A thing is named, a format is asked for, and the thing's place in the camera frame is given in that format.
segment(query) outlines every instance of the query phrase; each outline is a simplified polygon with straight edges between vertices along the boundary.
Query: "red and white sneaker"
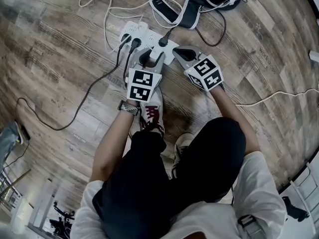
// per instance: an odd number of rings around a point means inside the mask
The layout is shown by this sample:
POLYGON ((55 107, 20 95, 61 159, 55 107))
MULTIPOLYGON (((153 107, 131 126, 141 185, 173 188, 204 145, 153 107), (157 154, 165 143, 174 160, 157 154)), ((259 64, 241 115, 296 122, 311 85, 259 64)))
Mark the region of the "red and white sneaker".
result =
POLYGON ((150 102, 140 103, 141 106, 141 126, 152 132, 159 132, 164 137, 165 129, 163 125, 163 97, 160 88, 157 87, 150 102))

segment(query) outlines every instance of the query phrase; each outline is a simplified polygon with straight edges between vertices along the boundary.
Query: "sneaker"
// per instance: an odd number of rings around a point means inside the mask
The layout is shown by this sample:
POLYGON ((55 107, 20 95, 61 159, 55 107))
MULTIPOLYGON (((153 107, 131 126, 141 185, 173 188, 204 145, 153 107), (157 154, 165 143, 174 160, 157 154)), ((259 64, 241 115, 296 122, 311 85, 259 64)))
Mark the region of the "sneaker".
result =
POLYGON ((16 121, 14 123, 15 123, 16 129, 18 131, 18 139, 16 140, 16 142, 19 143, 19 144, 23 144, 24 140, 23 140, 21 129, 20 129, 20 127, 19 127, 19 125, 18 125, 18 123, 16 121))
POLYGON ((163 97, 160 88, 157 87, 149 103, 140 103, 142 129, 159 132, 162 137, 165 134, 163 125, 163 97))
POLYGON ((177 178, 176 167, 177 164, 182 160, 183 155, 188 149, 190 143, 194 140, 195 136, 191 133, 182 134, 175 143, 175 158, 173 168, 171 170, 172 178, 177 178))

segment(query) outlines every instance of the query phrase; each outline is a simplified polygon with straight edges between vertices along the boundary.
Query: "watch strap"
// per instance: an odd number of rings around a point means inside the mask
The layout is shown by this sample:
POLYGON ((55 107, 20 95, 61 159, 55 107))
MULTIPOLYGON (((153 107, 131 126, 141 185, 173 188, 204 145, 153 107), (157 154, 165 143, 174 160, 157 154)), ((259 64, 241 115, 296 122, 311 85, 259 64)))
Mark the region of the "watch strap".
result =
POLYGON ((136 116, 139 113, 140 108, 133 106, 133 105, 129 104, 128 102, 121 100, 119 107, 118 107, 118 110, 126 111, 126 112, 129 112, 129 113, 133 114, 134 116, 136 116))

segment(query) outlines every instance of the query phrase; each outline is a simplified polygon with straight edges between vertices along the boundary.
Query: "power strip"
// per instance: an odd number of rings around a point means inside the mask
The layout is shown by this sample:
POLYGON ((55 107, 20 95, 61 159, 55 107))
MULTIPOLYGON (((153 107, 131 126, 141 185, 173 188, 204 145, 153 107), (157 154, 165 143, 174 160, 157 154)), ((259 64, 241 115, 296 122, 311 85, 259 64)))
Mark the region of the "power strip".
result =
POLYGON ((140 47, 136 48, 137 50, 143 50, 148 47, 154 47, 153 51, 150 54, 150 57, 154 60, 157 60, 159 55, 164 52, 165 53, 165 60, 164 63, 169 65, 173 59, 174 55, 172 50, 179 45, 171 40, 168 40, 168 44, 166 47, 159 46, 159 40, 163 37, 162 35, 152 31, 149 29, 149 26, 145 22, 140 22, 140 27, 137 23, 133 21, 128 21, 124 28, 121 31, 121 35, 119 40, 122 40, 124 34, 131 35, 131 41, 126 43, 126 45, 131 46, 132 40, 134 38, 139 38, 142 43, 140 47))

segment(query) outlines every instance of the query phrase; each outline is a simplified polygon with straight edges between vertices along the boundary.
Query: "backpack strap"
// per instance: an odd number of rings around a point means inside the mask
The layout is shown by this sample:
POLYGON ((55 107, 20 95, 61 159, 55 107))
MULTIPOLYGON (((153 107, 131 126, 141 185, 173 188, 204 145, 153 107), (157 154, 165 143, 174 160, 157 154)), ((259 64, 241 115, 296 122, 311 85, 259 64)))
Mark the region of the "backpack strap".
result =
POLYGON ((168 24, 176 24, 182 18, 178 26, 194 29, 198 23, 201 5, 191 0, 185 0, 180 14, 165 0, 150 0, 150 5, 168 24))

